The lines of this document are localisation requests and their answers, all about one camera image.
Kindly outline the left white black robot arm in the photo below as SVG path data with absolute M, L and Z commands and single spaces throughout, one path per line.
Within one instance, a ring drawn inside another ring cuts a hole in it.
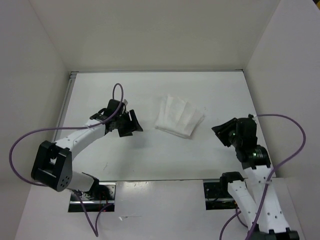
M 117 113 L 109 121 L 103 122 L 106 119 L 101 112 L 95 113 L 84 126 L 70 135 L 55 142 L 42 142 L 31 170 L 31 178 L 62 192 L 72 182 L 73 160 L 86 147 L 113 130 L 118 130 L 119 137 L 143 131 L 133 109 Z

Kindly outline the white pleated skirt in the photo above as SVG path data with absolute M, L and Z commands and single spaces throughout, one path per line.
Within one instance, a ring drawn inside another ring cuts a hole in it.
M 160 101 L 155 128 L 189 139 L 204 118 L 204 113 L 194 104 L 179 97 L 166 95 Z

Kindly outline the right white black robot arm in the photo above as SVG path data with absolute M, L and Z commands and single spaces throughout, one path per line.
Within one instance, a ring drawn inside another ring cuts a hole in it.
M 281 209 L 272 182 L 274 169 L 268 151 L 258 144 L 257 123 L 253 115 L 233 118 L 212 127 L 226 147 L 233 146 L 247 178 L 237 172 L 225 172 L 219 191 L 235 200 L 247 225 L 248 240 L 298 240 Z

